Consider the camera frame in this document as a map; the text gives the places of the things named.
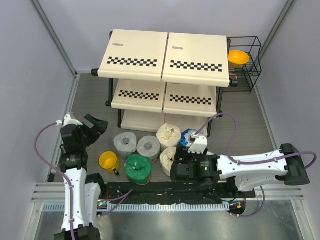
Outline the cream roll with brown band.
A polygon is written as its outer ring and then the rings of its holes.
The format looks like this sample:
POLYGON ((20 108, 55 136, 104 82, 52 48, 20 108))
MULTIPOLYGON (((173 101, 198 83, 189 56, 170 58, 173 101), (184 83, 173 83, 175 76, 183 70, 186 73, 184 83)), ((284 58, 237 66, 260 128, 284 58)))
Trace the cream roll with brown band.
POLYGON ((160 154, 160 166, 164 174, 171 176, 171 168, 175 159, 177 147, 168 147, 160 154))

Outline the blue roll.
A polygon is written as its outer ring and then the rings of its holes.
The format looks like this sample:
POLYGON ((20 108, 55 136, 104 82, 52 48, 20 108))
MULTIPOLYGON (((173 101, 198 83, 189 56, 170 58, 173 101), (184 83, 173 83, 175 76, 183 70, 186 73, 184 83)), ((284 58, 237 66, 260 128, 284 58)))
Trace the blue roll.
POLYGON ((190 147, 191 144, 191 140, 190 137, 191 135, 196 134, 196 135, 205 135, 204 133, 202 133, 201 131, 198 132, 198 130, 196 129, 187 129, 185 130, 182 134, 181 134, 181 139, 180 139, 180 144, 184 147, 190 147))

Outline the cream paper roll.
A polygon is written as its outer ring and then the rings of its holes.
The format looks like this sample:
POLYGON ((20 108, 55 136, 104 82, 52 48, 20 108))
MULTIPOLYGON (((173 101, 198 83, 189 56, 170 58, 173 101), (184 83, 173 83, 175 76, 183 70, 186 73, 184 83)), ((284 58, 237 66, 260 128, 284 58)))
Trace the cream paper roll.
POLYGON ((165 123, 157 131, 156 137, 160 143, 160 151, 163 152, 167 148, 176 147, 180 143, 181 131, 177 126, 165 123))

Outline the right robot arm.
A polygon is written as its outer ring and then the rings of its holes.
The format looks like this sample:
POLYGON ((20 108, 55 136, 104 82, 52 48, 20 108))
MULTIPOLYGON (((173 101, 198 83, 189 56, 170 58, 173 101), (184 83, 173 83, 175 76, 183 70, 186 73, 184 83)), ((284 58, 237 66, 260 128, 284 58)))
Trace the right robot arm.
POLYGON ((280 149, 255 155, 199 154, 179 145, 170 170, 172 181, 208 188, 220 199, 242 198, 256 187, 272 184, 303 186, 310 183, 299 151, 289 143, 280 149))

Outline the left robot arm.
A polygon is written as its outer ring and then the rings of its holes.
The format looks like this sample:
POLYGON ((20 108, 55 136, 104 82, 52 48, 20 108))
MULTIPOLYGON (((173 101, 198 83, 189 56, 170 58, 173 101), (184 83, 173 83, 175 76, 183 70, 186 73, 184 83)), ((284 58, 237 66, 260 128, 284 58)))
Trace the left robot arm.
POLYGON ((56 240, 101 239, 96 224, 98 200, 106 195, 107 188, 99 173, 87 173, 86 149, 106 132, 109 123, 89 114, 85 119, 93 126, 88 127, 72 113, 61 122, 62 154, 58 166, 63 174, 65 197, 61 232, 54 235, 56 240))

